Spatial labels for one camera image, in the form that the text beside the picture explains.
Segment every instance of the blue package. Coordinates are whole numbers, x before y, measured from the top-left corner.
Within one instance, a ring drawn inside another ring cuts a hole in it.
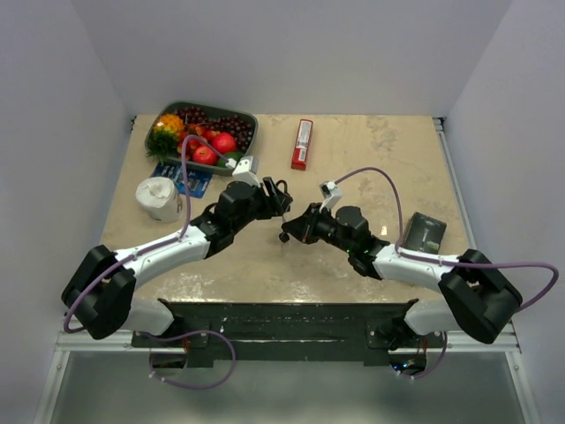
[[[151,174],[151,177],[169,178],[173,181],[173,183],[175,183],[179,193],[186,194],[185,185],[183,184],[183,170],[181,165],[159,163]],[[208,188],[210,179],[212,179],[212,174],[210,172],[204,172],[203,170],[188,170],[188,188],[191,192],[191,197],[201,199]]]

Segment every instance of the white backdrop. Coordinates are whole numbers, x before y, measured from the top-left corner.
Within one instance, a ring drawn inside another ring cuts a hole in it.
[[[68,0],[0,12],[0,422],[29,423],[60,295],[100,239],[129,131]]]
[[[565,272],[565,3],[514,0],[448,116],[448,144],[479,248]],[[548,271],[510,275],[524,296]],[[515,319],[545,424],[563,423],[565,288]]]
[[[135,112],[445,116],[510,0],[72,0]]]

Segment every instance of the table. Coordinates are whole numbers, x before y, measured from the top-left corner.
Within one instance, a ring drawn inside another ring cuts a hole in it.
[[[298,121],[314,122],[306,171],[292,170]],[[137,204],[135,189],[155,167],[146,157],[144,140],[154,115],[139,115],[132,130],[102,243],[110,250],[140,245],[182,226],[160,223]],[[401,195],[405,220],[414,211],[448,224],[443,254],[463,253],[468,247],[462,218],[430,117],[360,115],[257,115],[259,133],[252,154],[260,159],[259,177],[285,179],[294,198],[288,218],[321,201],[319,183],[372,165],[394,179]],[[217,201],[231,178],[213,176],[202,199],[191,199],[192,216]],[[340,184],[344,196],[338,206],[361,207],[377,237],[398,237],[396,205],[388,182],[376,172],[358,174]],[[205,261],[186,264],[157,277],[136,291],[141,298],[211,302],[404,302],[435,299],[439,295],[395,281],[361,277],[347,255],[319,242],[283,245],[281,219],[254,222],[243,229],[233,246]]]

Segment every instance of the white container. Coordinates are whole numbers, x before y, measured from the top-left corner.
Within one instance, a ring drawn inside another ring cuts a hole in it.
[[[143,209],[157,221],[173,223],[183,214],[183,201],[175,184],[165,177],[142,181],[135,198]]]

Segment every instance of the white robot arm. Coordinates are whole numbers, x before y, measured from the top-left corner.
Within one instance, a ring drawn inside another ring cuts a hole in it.
[[[350,265],[362,276],[415,284],[443,295],[440,300],[409,303],[402,316],[377,329],[393,348],[414,337],[453,329],[491,344],[521,306],[522,296],[500,271],[473,267],[490,263],[481,252],[468,249],[451,256],[410,252],[421,260],[404,257],[401,247],[371,234],[359,208],[345,206],[332,216],[331,208],[342,197],[335,182],[320,189],[324,201],[311,203],[303,215],[284,223],[281,241],[289,235],[305,244],[321,239],[347,253]]]
[[[132,257],[102,280],[77,306],[75,316],[94,339],[119,329],[161,336],[175,332],[175,317],[166,302],[137,299],[135,290],[153,278],[193,261],[209,258],[230,246],[236,234],[255,220],[282,216],[292,198],[271,178],[257,178],[258,161],[247,156],[239,161],[231,182],[218,202],[192,219],[184,231],[142,246],[111,252],[106,246],[92,248],[67,284],[62,300],[71,307],[82,292],[105,270]]]

